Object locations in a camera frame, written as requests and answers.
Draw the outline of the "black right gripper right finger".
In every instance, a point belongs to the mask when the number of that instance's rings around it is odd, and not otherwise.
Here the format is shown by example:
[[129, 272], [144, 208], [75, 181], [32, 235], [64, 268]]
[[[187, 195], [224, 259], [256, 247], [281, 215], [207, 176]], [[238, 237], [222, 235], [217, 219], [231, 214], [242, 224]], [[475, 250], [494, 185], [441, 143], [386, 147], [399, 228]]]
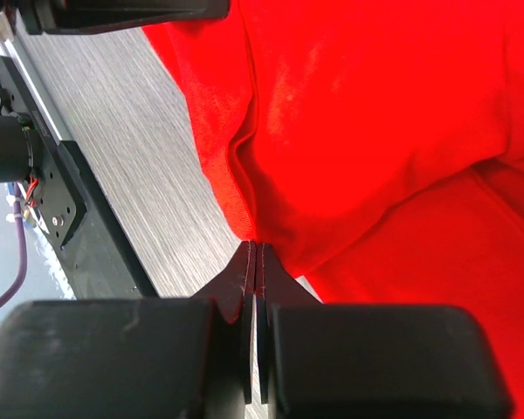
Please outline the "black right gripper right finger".
[[256, 248], [261, 401], [272, 418], [509, 418], [512, 396], [466, 310], [324, 304]]

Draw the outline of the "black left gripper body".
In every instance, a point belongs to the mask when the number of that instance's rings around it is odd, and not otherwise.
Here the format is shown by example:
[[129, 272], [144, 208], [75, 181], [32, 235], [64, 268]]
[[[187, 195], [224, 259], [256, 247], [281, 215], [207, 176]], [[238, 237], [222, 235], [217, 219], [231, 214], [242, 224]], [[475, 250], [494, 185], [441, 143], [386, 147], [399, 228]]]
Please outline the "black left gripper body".
[[95, 35], [151, 24], [218, 19], [228, 15], [226, 0], [198, 1], [16, 1], [31, 35]]

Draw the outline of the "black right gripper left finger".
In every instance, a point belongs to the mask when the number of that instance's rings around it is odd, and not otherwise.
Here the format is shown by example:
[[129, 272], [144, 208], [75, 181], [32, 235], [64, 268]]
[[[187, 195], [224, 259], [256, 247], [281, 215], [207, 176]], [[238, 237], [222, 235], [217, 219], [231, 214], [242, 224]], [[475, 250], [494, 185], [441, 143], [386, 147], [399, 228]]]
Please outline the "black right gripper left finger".
[[188, 298], [33, 301], [0, 326], [0, 418], [241, 418], [256, 245]]

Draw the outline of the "red t shirt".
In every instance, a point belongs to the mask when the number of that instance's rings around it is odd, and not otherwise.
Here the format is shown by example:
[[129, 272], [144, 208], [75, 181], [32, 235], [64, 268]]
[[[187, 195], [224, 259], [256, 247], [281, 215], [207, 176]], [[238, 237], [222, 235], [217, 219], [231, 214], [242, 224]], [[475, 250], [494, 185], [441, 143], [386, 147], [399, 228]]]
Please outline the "red t shirt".
[[144, 32], [232, 231], [327, 302], [469, 310], [524, 418], [524, 1], [233, 1]]

